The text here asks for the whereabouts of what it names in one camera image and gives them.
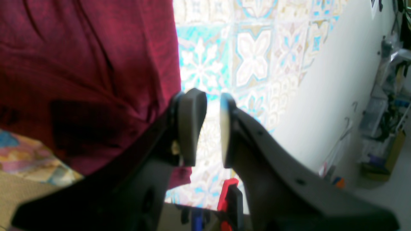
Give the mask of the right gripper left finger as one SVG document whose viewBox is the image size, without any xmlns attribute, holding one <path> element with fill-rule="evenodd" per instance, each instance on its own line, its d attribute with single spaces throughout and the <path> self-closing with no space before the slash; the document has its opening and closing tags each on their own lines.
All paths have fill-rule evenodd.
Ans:
<svg viewBox="0 0 411 231">
<path fill-rule="evenodd" d="M 196 163 L 207 111 L 192 88 L 125 152 L 69 187 L 19 205 L 12 231 L 154 231 L 175 167 Z"/>
</svg>

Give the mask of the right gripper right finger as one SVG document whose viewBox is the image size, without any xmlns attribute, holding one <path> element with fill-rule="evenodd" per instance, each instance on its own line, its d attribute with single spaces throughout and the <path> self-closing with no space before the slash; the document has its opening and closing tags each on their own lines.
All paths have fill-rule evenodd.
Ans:
<svg viewBox="0 0 411 231">
<path fill-rule="evenodd" d="M 229 93 L 220 98 L 222 162 L 244 184 L 255 231 L 396 231 L 388 209 L 331 185 L 289 155 Z"/>
</svg>

